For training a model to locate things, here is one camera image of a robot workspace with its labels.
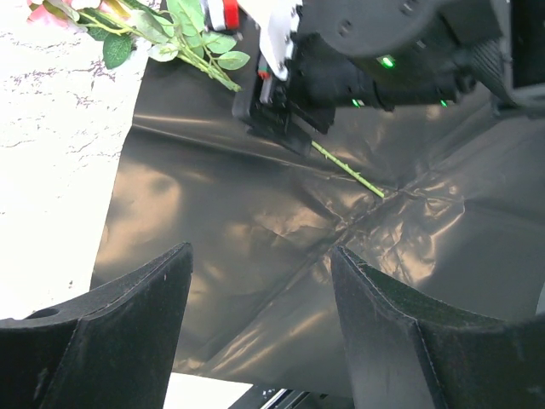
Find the pink flower stem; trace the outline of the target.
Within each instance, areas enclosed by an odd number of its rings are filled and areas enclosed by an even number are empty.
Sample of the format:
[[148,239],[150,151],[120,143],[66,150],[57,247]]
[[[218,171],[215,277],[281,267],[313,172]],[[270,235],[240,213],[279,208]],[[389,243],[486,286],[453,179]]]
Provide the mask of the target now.
[[288,132],[286,120],[280,122],[279,130],[274,130],[259,118],[262,107],[258,93],[228,76],[228,72],[246,66],[250,56],[235,50],[237,41],[233,37],[205,31],[204,13],[196,3],[169,1],[165,10],[154,10],[140,1],[30,1],[27,5],[28,23],[79,28],[100,42],[102,60],[108,69],[121,66],[135,51],[136,39],[145,39],[151,45],[148,55],[153,60],[183,60],[234,92],[236,98],[248,95],[253,115],[250,130],[256,135],[301,156],[315,149],[378,197],[384,195],[309,135]]

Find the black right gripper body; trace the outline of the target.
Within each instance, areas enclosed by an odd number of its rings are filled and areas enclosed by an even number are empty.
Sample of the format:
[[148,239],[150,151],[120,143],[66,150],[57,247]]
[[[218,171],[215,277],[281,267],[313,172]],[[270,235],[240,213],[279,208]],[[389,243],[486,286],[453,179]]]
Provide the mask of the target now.
[[316,35],[297,44],[287,67],[288,80],[283,82],[274,76],[265,58],[259,58],[256,74],[263,81],[261,103],[289,110],[290,116],[298,116],[322,134],[333,124],[338,107],[391,112],[403,106],[444,106],[457,103],[476,87],[473,76],[457,71],[432,76],[408,89],[381,85]]

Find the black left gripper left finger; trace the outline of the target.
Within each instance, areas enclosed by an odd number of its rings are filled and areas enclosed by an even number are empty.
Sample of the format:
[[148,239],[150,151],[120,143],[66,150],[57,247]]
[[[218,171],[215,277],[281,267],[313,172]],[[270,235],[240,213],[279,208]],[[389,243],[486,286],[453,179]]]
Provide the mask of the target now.
[[3,408],[161,408],[192,279],[179,244],[82,296],[1,322]]

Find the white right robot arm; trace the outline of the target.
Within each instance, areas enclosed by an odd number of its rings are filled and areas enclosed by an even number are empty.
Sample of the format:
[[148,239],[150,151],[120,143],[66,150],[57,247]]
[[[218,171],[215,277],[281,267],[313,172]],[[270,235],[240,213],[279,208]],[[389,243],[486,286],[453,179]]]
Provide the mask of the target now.
[[[235,118],[304,155],[297,115],[326,133],[338,107],[458,102],[483,84],[497,114],[544,114],[541,1],[277,1],[258,23]],[[454,308],[341,248],[337,311],[357,408],[541,408],[544,317]]]

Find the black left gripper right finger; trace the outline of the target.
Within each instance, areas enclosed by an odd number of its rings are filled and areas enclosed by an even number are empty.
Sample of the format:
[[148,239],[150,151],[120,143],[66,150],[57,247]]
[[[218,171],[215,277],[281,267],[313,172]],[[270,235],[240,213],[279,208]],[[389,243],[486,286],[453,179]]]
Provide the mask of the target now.
[[453,307],[338,247],[336,307],[358,408],[541,408],[544,317]]

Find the black wrapping paper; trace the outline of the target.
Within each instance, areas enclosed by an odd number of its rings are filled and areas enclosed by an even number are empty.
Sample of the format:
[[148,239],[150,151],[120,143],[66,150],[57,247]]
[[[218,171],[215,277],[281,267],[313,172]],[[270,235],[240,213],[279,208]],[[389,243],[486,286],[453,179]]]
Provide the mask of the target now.
[[232,115],[187,63],[147,64],[92,286],[192,246],[175,372],[353,398],[331,272],[344,247],[453,307],[535,316],[544,286],[544,114],[457,103],[338,107],[299,156]]

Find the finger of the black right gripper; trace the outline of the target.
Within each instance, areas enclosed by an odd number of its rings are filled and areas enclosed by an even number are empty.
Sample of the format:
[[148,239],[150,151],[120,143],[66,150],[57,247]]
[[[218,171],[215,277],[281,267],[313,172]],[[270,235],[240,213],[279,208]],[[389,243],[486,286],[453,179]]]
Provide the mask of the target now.
[[269,140],[299,156],[307,156],[311,136],[290,119],[290,111],[261,103],[262,80],[249,81],[233,100],[232,115],[254,136]]

